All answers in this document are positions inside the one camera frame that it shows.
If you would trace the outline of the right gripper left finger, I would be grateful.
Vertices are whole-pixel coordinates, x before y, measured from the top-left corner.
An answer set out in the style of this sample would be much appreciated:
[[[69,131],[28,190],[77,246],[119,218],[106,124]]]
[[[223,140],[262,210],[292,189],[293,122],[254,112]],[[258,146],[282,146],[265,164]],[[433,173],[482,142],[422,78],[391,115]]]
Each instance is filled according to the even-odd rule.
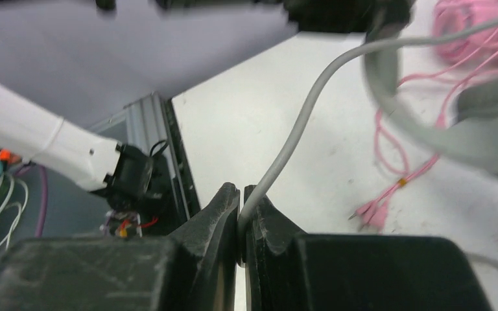
[[[0,261],[0,310],[232,310],[241,194],[165,236],[32,238]]]

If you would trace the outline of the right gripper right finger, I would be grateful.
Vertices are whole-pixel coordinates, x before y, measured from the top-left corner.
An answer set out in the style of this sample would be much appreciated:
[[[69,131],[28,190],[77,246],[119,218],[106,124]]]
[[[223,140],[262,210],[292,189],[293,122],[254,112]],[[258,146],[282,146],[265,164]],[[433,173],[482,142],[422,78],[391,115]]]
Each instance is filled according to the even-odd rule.
[[[433,236],[306,233],[268,198],[246,231],[249,310],[490,310],[469,260]]]

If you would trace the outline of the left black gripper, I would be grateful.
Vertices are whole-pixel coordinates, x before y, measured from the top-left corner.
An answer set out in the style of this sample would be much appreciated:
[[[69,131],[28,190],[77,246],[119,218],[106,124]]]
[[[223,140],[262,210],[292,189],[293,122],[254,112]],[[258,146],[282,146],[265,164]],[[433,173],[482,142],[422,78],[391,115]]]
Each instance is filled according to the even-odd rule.
[[[301,32],[369,33],[384,28],[405,28],[414,1],[406,0],[303,0],[284,1],[288,20]]]

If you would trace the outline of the white grey gaming headset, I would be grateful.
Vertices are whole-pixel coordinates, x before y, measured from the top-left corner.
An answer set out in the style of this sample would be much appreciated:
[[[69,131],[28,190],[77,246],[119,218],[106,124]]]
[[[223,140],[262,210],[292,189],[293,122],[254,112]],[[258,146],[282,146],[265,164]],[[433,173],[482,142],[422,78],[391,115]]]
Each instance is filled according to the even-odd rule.
[[[329,79],[346,63],[358,58],[360,56],[370,56],[373,53],[379,53],[382,51],[389,51],[399,49],[410,45],[438,45],[441,43],[447,43],[457,39],[461,39],[470,36],[474,33],[478,33],[482,30],[491,29],[498,27],[498,18],[491,21],[481,23],[480,25],[471,27],[467,30],[462,30],[454,34],[444,35],[439,38],[432,37],[407,37],[398,38],[398,33],[391,35],[390,37],[384,38],[373,38],[369,35],[366,39],[366,43],[351,49],[337,58],[335,58],[320,74],[316,79],[310,89],[307,98],[305,99],[303,106],[298,114],[296,122],[292,127],[292,130],[287,137],[287,140],[283,147],[281,148],[279,154],[275,158],[274,162],[271,164],[270,168],[267,170],[265,175],[261,178],[260,182],[253,189],[248,199],[244,202],[241,213],[238,217],[237,222],[237,263],[240,267],[245,267],[245,256],[246,256],[246,242],[245,234],[248,229],[251,217],[253,217],[256,211],[257,204],[259,201],[265,197],[267,191],[271,188],[273,183],[276,181],[285,165],[291,158],[293,152],[295,151],[303,132],[309,122],[313,108],[320,96],[323,88],[328,83]]]

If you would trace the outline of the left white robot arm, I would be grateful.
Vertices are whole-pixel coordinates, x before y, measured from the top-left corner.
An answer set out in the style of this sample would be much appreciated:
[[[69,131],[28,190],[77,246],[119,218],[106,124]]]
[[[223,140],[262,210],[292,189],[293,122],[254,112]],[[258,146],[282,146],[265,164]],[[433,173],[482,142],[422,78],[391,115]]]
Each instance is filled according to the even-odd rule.
[[[409,24],[412,1],[280,1],[304,32],[349,34]],[[133,146],[84,130],[0,84],[0,147],[103,198],[139,201],[153,160]]]

